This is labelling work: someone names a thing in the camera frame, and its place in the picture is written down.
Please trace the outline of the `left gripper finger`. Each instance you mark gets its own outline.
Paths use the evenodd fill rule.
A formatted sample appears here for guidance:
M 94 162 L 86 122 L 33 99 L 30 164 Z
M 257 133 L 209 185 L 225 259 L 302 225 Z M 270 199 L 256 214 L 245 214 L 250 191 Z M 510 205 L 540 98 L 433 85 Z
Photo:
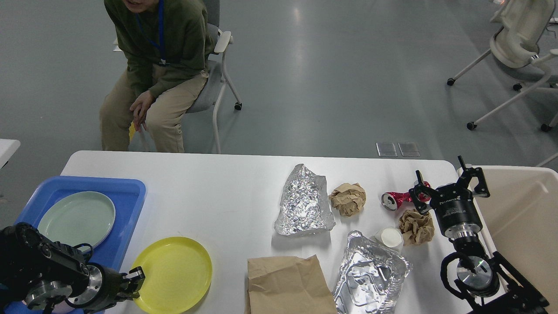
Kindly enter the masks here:
M 124 292 L 139 292 L 143 283 L 145 282 L 145 272 L 141 266 L 137 266 L 123 275 L 123 291 Z

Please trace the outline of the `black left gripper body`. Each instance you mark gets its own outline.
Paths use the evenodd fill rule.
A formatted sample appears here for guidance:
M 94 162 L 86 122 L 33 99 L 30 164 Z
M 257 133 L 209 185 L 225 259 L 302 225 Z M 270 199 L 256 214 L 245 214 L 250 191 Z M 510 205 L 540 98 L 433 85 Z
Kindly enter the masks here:
M 70 306 L 82 309 L 85 314 L 96 313 L 131 300 L 127 291 L 126 273 L 119 273 L 100 264 L 88 264 L 89 283 L 82 294 L 70 297 Z

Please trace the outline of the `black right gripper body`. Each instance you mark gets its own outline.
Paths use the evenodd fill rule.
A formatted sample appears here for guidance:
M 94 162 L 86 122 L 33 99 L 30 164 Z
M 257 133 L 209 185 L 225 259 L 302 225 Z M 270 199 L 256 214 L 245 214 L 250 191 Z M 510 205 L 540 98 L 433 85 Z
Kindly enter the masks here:
M 476 236 L 482 230 L 480 215 L 467 187 L 448 184 L 435 189 L 431 196 L 441 233 L 448 238 Z

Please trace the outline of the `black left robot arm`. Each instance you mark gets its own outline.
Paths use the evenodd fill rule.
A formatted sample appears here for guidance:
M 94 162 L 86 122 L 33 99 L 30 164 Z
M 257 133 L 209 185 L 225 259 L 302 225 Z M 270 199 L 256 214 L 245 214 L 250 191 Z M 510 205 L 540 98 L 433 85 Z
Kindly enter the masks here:
M 51 314 L 58 304 L 95 314 L 140 297 L 146 275 L 120 273 L 91 262 L 92 245 L 51 241 L 20 222 L 1 231 L 1 312 L 14 302 Z

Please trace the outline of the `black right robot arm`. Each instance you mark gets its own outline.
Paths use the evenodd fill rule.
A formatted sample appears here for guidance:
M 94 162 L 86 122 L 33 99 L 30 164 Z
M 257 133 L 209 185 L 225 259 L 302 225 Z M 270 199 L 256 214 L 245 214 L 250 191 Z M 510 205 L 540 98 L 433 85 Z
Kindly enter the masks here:
M 546 314 L 547 298 L 501 253 L 486 253 L 479 237 L 483 224 L 473 203 L 475 197 L 490 197 L 486 177 L 482 168 L 466 165 L 461 156 L 458 160 L 462 173 L 454 183 L 429 187 L 417 170 L 409 191 L 418 213 L 434 211 L 441 234 L 455 249 L 441 262 L 444 287 L 466 300 L 473 314 Z

